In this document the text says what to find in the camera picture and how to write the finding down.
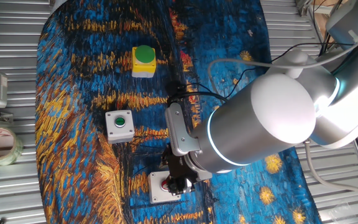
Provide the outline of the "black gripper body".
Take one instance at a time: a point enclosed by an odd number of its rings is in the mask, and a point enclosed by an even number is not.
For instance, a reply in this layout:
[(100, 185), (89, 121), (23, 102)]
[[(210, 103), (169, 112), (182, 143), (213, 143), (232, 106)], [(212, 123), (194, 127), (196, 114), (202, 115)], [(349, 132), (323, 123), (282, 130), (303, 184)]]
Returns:
[(186, 163), (184, 156), (175, 156), (172, 151), (171, 144), (168, 143), (166, 148), (161, 156), (161, 167), (168, 167), (169, 175), (174, 178), (186, 178), (192, 181), (192, 183), (197, 182), (197, 174), (193, 171)]

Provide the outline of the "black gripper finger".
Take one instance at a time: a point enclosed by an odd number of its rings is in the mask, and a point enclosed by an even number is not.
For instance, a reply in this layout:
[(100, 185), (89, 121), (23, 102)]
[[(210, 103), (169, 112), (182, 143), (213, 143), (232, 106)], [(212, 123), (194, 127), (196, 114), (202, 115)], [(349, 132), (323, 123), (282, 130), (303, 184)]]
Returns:
[(180, 195), (180, 190), (181, 190), (181, 187), (180, 187), (180, 178), (174, 178), (172, 176), (168, 176), (166, 179), (166, 185), (167, 185), (167, 189), (168, 191), (173, 195), (173, 196), (176, 196), (176, 195)]
[(187, 194), (195, 190), (195, 187), (191, 180), (182, 178), (180, 180), (180, 193)]

